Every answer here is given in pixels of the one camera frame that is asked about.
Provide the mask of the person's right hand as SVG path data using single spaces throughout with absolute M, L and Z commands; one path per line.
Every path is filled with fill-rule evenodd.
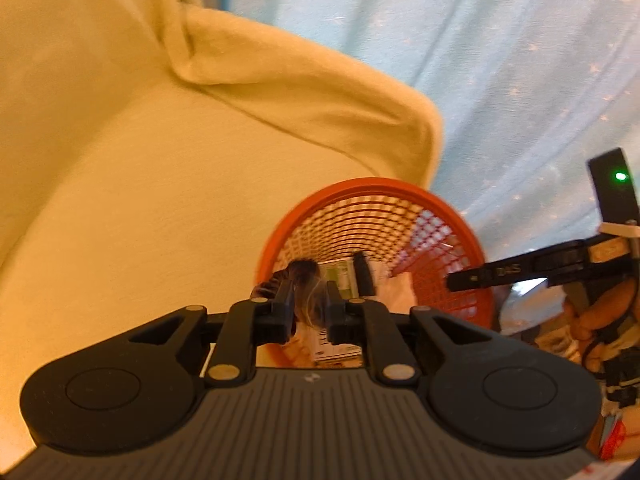
M 589 310 L 578 314 L 570 298 L 563 301 L 563 310 L 570 322 L 570 336 L 578 343 L 582 366 L 597 373 L 601 368 L 604 344 L 594 344 L 596 330 L 610 325 L 623 316 L 634 299 L 637 281 L 624 281 L 605 292 Z

